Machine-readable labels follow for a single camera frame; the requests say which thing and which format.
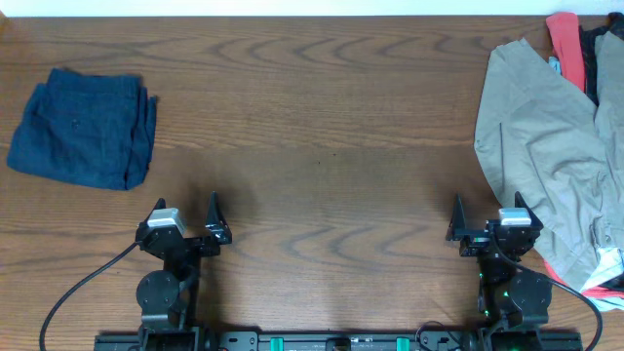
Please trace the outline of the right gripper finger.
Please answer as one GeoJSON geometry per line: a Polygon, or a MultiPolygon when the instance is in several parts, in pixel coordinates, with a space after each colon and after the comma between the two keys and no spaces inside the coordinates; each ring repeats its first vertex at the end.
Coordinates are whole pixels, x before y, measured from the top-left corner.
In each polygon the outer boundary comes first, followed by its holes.
{"type": "Polygon", "coordinates": [[[467,234],[464,209],[459,194],[454,197],[451,219],[445,239],[447,241],[460,241],[467,234]]]}
{"type": "Polygon", "coordinates": [[[523,209],[526,212],[526,216],[530,219],[529,226],[531,228],[543,227],[542,221],[537,217],[537,215],[533,212],[533,210],[527,204],[526,200],[524,199],[520,191],[515,192],[514,200],[515,200],[515,207],[517,209],[523,209]]]}

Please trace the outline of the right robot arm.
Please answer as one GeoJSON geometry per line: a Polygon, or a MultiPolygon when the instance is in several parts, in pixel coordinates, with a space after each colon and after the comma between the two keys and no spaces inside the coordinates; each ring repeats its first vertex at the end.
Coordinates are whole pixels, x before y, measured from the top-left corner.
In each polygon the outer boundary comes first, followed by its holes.
{"type": "Polygon", "coordinates": [[[459,244],[459,254],[479,265],[478,310],[486,323],[461,336],[465,350],[528,350],[539,347],[537,330],[549,320],[552,284],[520,266],[543,224],[521,193],[515,205],[502,208],[483,229],[470,229],[461,198],[456,196],[446,239],[459,244]]]}

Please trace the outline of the khaki shorts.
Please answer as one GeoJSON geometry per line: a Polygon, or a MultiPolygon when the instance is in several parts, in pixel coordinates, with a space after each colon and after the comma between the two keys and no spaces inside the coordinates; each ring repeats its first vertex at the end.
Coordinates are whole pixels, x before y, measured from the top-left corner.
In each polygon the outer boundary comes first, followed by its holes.
{"type": "Polygon", "coordinates": [[[599,105],[526,40],[493,50],[474,144],[499,203],[521,192],[544,225],[536,250],[578,291],[599,249],[623,251],[623,41],[607,33],[595,52],[599,105]]]}

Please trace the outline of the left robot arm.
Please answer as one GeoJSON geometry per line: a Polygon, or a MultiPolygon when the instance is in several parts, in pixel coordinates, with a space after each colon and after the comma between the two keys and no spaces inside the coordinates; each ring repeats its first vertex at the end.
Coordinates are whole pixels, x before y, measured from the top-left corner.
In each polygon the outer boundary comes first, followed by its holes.
{"type": "Polygon", "coordinates": [[[220,247],[232,242],[216,192],[209,199],[205,228],[206,235],[186,238],[179,210],[168,208],[164,199],[138,225],[137,246],[163,261],[163,268],[145,275],[136,288],[140,350],[218,348],[215,333],[195,319],[201,260],[219,255],[220,247]]]}

